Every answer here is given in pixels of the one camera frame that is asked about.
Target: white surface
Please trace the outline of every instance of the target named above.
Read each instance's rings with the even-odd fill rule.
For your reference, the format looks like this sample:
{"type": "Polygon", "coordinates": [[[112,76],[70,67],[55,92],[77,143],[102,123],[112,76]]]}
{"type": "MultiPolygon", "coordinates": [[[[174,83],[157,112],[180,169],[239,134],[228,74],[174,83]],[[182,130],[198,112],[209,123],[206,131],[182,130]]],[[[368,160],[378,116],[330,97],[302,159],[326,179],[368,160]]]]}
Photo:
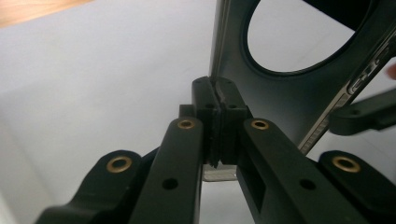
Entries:
{"type": "MultiPolygon", "coordinates": [[[[108,152],[161,143],[208,74],[215,4],[96,0],[0,29],[0,190],[20,224],[67,203],[108,152]]],[[[381,80],[375,91],[394,87],[381,80]]],[[[394,133],[377,135],[361,150],[394,180],[394,133]]],[[[346,147],[326,139],[320,150],[346,147]]],[[[201,223],[253,222],[237,182],[204,183],[201,210],[201,223]]]]}

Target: hand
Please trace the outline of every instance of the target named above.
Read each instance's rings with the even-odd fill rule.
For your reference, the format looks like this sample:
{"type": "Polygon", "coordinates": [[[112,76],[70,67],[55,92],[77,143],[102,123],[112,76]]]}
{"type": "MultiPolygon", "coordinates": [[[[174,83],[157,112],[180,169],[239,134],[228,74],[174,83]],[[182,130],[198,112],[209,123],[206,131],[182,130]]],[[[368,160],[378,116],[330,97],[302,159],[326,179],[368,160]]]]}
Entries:
{"type": "Polygon", "coordinates": [[[391,65],[388,69],[387,69],[387,73],[388,76],[392,79],[396,79],[396,63],[394,63],[393,65],[391,65]]]}

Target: wooden surface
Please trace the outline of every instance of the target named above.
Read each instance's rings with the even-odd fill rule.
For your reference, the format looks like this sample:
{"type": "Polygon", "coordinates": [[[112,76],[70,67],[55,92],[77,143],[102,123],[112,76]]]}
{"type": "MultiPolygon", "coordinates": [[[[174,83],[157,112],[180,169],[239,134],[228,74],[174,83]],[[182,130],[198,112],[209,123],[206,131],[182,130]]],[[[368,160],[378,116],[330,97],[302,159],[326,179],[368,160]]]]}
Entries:
{"type": "Polygon", "coordinates": [[[0,27],[61,11],[91,0],[0,0],[0,27]]]}

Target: brass screw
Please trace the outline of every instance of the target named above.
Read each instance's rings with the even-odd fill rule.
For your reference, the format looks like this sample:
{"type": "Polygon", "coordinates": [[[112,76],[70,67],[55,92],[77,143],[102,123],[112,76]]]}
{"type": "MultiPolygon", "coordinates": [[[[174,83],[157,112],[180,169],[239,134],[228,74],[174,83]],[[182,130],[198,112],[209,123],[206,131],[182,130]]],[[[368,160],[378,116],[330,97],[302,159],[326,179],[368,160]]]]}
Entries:
{"type": "Polygon", "coordinates": [[[336,156],[332,158],[332,164],[338,169],[349,173],[357,173],[361,170],[357,162],[345,156],[336,156]]]}
{"type": "Polygon", "coordinates": [[[267,122],[265,122],[263,120],[259,120],[259,119],[253,120],[251,122],[251,126],[255,129],[259,129],[259,130],[266,130],[270,127],[267,122]]]}
{"type": "Polygon", "coordinates": [[[116,173],[121,173],[121,172],[127,170],[131,165],[132,165],[131,158],[126,157],[126,156],[118,156],[118,157],[111,159],[111,161],[109,161],[107,163],[106,168],[110,173],[116,174],[116,173]],[[121,161],[122,164],[117,165],[116,162],[118,162],[118,161],[121,161]]]}
{"type": "Polygon", "coordinates": [[[177,124],[180,129],[191,129],[195,126],[194,122],[189,119],[183,119],[177,124]]]}

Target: wooden floor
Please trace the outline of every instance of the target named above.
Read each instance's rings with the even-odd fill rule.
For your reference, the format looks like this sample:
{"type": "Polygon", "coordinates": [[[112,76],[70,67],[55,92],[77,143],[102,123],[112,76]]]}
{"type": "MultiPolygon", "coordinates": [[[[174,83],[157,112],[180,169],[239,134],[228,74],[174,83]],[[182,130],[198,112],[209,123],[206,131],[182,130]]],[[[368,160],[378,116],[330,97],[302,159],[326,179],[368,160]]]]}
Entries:
{"type": "Polygon", "coordinates": [[[0,0],[0,27],[29,21],[92,0],[0,0]]]}

